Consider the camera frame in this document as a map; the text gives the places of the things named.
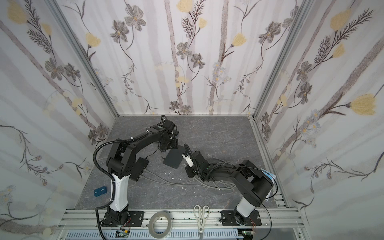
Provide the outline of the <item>black power adapter with cable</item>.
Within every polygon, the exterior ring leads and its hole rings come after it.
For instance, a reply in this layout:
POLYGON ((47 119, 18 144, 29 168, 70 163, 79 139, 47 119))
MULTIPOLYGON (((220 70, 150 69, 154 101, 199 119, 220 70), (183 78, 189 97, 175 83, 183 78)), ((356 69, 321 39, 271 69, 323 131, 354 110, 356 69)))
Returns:
POLYGON ((156 149, 153 153, 151 153, 150 155, 146 156, 145 159, 147 160, 150 156, 154 155, 156 152, 158 151, 158 149, 156 149))

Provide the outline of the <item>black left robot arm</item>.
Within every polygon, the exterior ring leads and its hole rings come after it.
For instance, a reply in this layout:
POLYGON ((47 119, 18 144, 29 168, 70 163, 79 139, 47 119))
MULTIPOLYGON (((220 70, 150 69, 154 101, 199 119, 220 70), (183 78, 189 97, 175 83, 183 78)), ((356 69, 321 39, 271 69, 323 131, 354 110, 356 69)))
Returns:
POLYGON ((149 164, 147 159, 137 160, 137 154, 147 146, 157 143, 161 152, 178 148, 177 135, 179 131, 174 122, 162 115, 161 121, 146 128, 146 130, 135 137, 127 139, 116 139, 108 141, 96 147, 93 153, 95 167, 111 180, 110 201, 103 206, 96 207, 97 228, 103 240, 106 239, 102 225, 108 227, 122 227, 130 223, 132 219, 129 213, 128 185, 129 180, 138 181, 139 175, 149 164), (105 170, 98 163, 98 153, 110 145, 111 149, 106 159, 105 170))

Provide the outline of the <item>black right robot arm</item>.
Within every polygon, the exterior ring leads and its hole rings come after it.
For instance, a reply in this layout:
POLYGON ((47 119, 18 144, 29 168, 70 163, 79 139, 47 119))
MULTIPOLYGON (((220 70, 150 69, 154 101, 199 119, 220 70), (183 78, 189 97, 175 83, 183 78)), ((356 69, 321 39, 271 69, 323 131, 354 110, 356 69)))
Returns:
POLYGON ((222 225, 226 227, 256 225, 256 208, 263 205, 264 200, 273 188, 278 188, 272 174, 256 167, 251 161, 244 160, 239 164, 209 163, 199 151, 192 151, 184 144, 183 158, 187 161, 186 172, 189 178, 196 177, 202 182, 232 183, 241 193, 242 198, 233 211, 222 211, 222 225))

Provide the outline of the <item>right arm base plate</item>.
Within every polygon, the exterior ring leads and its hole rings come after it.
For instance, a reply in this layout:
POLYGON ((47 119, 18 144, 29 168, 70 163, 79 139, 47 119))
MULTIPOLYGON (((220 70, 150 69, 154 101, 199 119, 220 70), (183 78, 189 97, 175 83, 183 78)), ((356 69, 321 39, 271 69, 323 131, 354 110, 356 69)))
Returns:
POLYGON ((256 210, 253 210, 248 217, 243 217, 235 210, 223 210, 220 213, 220 222, 224 227, 258 227, 262 225, 260 214, 256 210))

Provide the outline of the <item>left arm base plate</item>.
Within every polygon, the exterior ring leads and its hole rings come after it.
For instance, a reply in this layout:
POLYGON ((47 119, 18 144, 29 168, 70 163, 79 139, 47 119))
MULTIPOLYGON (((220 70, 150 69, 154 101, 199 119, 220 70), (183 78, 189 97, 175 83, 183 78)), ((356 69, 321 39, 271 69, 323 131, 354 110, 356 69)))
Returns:
POLYGON ((141 227, 144 211, 114 212, 109 211, 101 220, 102 227, 141 227))

